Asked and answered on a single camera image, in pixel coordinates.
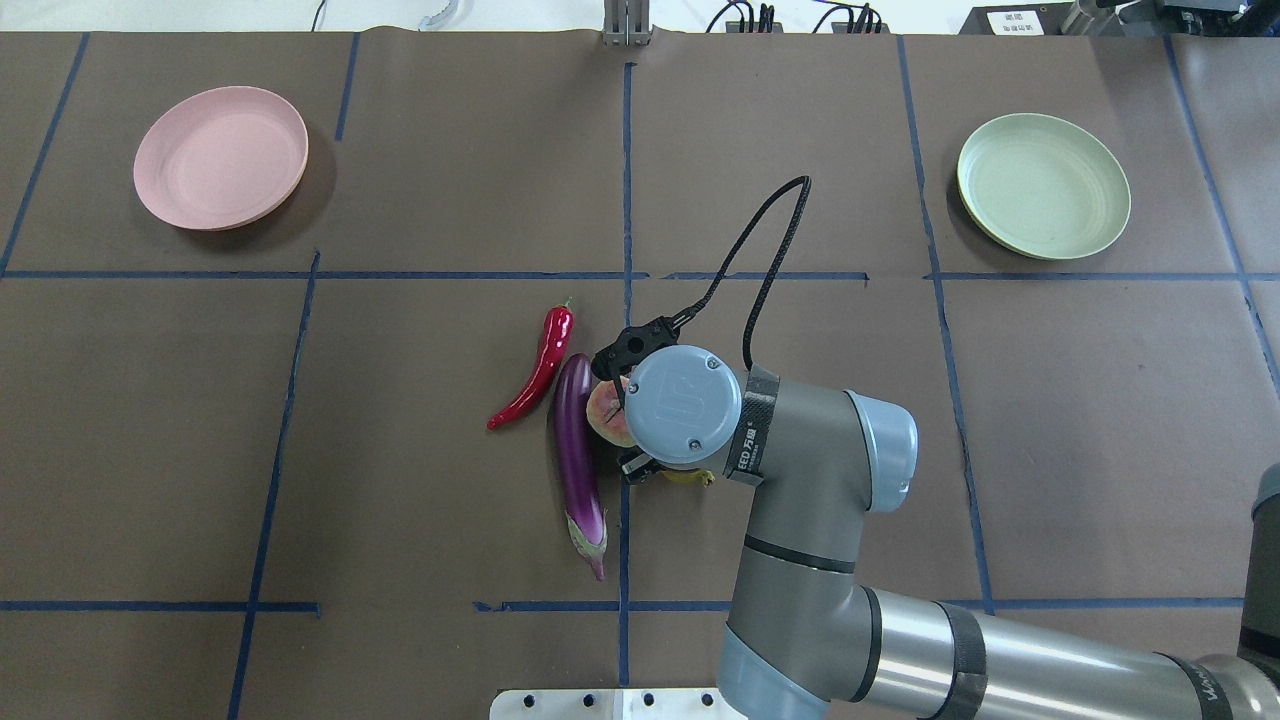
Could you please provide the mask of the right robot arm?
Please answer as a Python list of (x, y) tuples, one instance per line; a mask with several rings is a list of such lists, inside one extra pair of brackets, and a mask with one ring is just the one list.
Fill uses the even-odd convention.
[(1251, 511), (1236, 651), (1188, 660), (861, 584), (867, 516), (897, 509), (916, 469), (897, 405), (690, 345), (626, 340), (594, 369), (652, 461), (754, 488), (716, 682), (745, 717), (820, 719), (835, 701), (919, 719), (1277, 716), (1276, 468)]

